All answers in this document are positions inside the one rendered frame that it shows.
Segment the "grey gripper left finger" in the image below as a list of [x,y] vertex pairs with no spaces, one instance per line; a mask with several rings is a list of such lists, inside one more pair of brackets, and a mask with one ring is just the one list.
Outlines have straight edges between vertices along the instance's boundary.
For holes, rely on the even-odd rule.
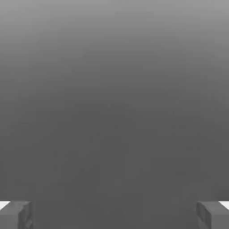
[[34,229],[33,202],[0,200],[0,229]]

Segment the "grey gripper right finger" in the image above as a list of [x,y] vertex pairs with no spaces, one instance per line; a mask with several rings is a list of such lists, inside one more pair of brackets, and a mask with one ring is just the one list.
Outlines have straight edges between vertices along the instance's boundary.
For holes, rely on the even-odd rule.
[[195,212],[199,229],[229,229],[229,201],[198,201]]

